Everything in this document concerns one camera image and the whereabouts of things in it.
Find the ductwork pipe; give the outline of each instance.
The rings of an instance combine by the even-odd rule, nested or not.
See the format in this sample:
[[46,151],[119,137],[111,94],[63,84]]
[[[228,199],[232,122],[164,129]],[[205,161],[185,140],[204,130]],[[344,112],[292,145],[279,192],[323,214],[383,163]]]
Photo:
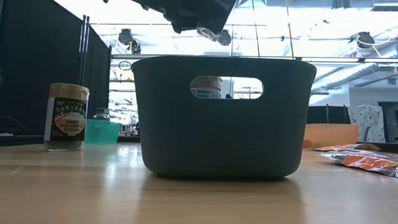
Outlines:
[[[379,53],[383,58],[398,58],[398,44],[380,50]],[[314,83],[312,90],[329,90],[373,74],[379,70],[380,66],[377,63],[364,63],[353,68],[343,68]]]

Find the white wall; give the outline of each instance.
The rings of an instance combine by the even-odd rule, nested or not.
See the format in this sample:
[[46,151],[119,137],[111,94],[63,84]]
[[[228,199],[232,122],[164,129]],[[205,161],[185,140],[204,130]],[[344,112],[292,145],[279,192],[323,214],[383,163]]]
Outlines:
[[340,90],[329,90],[329,95],[312,95],[310,98],[310,106],[349,106],[349,85],[345,84]]
[[379,106],[378,102],[398,102],[398,87],[383,89],[353,87],[349,89],[349,98],[351,106]]

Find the table surface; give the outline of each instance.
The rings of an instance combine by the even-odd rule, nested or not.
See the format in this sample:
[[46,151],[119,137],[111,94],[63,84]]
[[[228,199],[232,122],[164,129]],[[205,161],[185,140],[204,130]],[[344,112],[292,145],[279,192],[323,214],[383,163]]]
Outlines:
[[398,179],[303,151],[276,182],[154,177],[139,144],[0,147],[0,223],[396,223]]

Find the teal plastic container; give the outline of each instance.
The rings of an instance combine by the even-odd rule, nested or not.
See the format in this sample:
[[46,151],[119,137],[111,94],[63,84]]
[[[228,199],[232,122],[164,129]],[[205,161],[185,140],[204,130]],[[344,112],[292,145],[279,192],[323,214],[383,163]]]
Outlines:
[[116,144],[118,142],[119,130],[119,123],[87,119],[85,144]]

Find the jar label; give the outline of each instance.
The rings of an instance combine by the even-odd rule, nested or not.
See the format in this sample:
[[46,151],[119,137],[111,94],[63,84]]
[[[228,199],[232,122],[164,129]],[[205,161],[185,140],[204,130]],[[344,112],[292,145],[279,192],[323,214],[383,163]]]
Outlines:
[[70,98],[49,98],[45,141],[84,141],[87,102]]

